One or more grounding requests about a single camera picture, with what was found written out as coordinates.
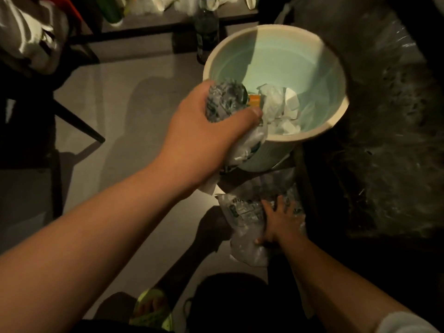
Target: white sleeve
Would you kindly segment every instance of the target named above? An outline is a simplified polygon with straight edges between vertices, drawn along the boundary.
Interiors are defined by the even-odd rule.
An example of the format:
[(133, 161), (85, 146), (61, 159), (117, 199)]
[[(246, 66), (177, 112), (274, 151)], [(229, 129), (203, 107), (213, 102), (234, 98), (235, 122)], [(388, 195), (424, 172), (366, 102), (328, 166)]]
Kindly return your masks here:
[(439, 331), (416, 314), (395, 312), (383, 319), (376, 333), (439, 333)]

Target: light green bucket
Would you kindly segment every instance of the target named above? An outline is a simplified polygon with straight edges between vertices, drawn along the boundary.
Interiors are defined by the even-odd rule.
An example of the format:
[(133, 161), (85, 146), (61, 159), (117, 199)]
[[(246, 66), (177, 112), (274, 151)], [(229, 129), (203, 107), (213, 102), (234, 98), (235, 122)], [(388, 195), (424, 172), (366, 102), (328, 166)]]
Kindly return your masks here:
[(203, 79), (242, 82), (257, 92), (265, 83), (294, 90), (301, 112), (316, 101), (313, 120), (298, 134), (269, 134), (257, 153), (240, 168), (260, 172), (281, 161), (297, 142), (333, 127), (348, 107), (345, 74), (339, 59), (315, 34), (297, 27), (263, 25), (224, 39), (208, 57)]

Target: fingernail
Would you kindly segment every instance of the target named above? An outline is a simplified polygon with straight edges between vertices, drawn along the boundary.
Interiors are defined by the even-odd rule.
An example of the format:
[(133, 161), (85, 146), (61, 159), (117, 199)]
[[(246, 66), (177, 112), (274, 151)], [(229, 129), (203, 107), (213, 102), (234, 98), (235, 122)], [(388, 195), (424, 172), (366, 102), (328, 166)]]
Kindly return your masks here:
[(254, 106), (251, 110), (258, 116), (258, 118), (262, 117), (263, 112), (260, 107)]

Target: bucket rim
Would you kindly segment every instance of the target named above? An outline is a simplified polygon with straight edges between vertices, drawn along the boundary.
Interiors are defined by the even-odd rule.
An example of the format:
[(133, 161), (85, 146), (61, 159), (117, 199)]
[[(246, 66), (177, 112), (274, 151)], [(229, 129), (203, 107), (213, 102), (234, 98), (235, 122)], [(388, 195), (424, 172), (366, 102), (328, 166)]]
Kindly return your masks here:
[[(252, 31), (258, 31), (258, 30), (272, 30), (272, 31), (277, 30), (280, 32), (289, 31), (291, 33), (297, 33), (299, 35), (305, 36), (306, 38), (311, 40), (313, 43), (321, 44), (323, 47), (325, 47), (325, 49), (328, 49), (333, 54), (333, 56), (335, 56), (338, 63), (341, 65), (341, 72), (344, 77), (344, 81), (346, 80), (341, 61), (336, 56), (336, 54), (333, 51), (331, 51), (331, 49), (329, 49), (328, 46), (326, 46), (324, 44), (324, 42), (322, 41), (322, 39), (318, 35), (310, 32), (308, 30), (299, 28), (299, 27), (286, 26), (283, 24), (262, 24), (262, 25), (258, 25), (255, 27), (242, 29), (230, 36), (227, 36), (224, 40), (222, 40), (222, 42), (220, 42), (214, 48), (214, 50), (208, 56), (208, 59), (207, 59), (205, 66), (203, 68), (203, 80), (207, 80), (210, 78), (211, 65), (213, 64), (214, 58), (216, 57), (216, 55), (219, 53), (220, 50), (222, 50), (229, 42), (233, 41), (237, 37), (245, 35), (245, 34), (250, 33)], [(267, 136), (266, 140), (272, 141), (272, 142), (295, 142), (295, 141), (302, 141), (302, 140), (313, 138), (321, 133), (324, 133), (325, 131), (329, 130), (333, 126), (335, 126), (336, 123), (339, 121), (339, 119), (341, 119), (342, 116), (345, 114), (345, 111), (347, 110), (348, 105), (349, 105), (348, 97), (347, 97), (347, 94), (345, 94), (344, 98), (342, 99), (341, 105), (338, 107), (336, 112), (322, 125), (314, 128), (312, 130), (309, 130), (306, 132), (300, 132), (297, 134), (290, 134), (290, 135), (269, 134)]]

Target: person's left arm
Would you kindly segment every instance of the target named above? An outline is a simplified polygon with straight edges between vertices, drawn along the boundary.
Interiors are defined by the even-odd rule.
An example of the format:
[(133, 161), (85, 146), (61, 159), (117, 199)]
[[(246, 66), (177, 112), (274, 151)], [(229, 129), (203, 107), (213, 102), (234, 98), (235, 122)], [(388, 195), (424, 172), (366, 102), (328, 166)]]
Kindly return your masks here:
[(258, 124), (258, 108), (209, 123), (205, 100), (211, 84), (198, 85), (181, 102), (148, 167), (0, 257), (0, 332), (68, 330), (171, 207), (216, 172), (236, 140)]

